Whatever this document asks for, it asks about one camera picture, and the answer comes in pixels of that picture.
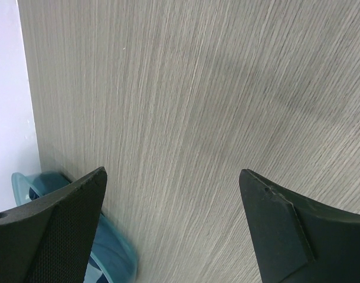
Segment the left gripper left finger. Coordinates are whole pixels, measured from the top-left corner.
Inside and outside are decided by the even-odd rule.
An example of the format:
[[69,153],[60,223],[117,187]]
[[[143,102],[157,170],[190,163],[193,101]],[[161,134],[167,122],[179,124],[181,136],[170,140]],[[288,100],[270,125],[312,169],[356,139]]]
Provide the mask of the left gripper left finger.
[[107,173],[0,212],[0,282],[83,282]]

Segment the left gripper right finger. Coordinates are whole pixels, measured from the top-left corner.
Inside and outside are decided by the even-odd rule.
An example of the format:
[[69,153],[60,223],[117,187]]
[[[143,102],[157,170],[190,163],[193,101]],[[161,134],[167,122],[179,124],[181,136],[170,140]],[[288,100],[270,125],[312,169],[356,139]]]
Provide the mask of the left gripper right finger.
[[244,169],[239,186],[263,282],[360,282],[360,215]]

